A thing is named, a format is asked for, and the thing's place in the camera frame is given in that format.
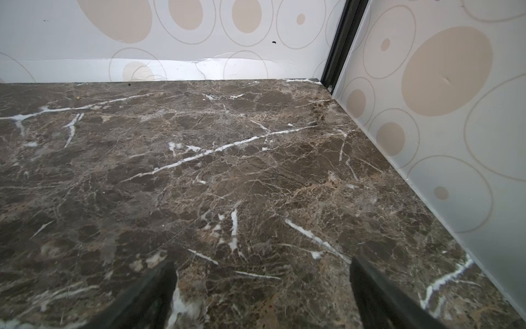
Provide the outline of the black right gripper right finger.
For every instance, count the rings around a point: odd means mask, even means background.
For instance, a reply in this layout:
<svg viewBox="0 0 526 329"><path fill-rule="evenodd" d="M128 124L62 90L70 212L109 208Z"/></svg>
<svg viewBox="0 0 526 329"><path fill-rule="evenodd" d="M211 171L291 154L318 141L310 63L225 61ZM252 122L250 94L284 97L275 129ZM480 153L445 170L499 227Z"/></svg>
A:
<svg viewBox="0 0 526 329"><path fill-rule="evenodd" d="M364 328L442 328L367 260L354 256L349 281Z"/></svg>

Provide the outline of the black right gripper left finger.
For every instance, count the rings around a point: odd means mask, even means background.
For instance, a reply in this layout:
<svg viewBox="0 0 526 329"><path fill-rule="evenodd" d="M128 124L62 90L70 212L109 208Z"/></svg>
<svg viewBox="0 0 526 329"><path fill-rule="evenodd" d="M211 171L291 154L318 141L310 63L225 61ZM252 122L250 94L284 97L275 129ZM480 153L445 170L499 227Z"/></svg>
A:
<svg viewBox="0 0 526 329"><path fill-rule="evenodd" d="M178 282L174 262L165 260L97 314L83 328L165 328Z"/></svg>

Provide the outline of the black corner frame post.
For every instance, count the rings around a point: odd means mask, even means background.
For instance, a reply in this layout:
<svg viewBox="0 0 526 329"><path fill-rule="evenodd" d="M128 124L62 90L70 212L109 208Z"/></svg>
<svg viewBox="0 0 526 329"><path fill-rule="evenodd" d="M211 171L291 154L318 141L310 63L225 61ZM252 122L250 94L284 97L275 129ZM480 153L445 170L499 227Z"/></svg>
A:
<svg viewBox="0 0 526 329"><path fill-rule="evenodd" d="M367 0L345 1L345 6L343 7L342 15L321 76L322 85L326 87L331 94L334 93L345 60L351 52L352 43L358 33L358 28L365 15L367 5Z"/></svg>

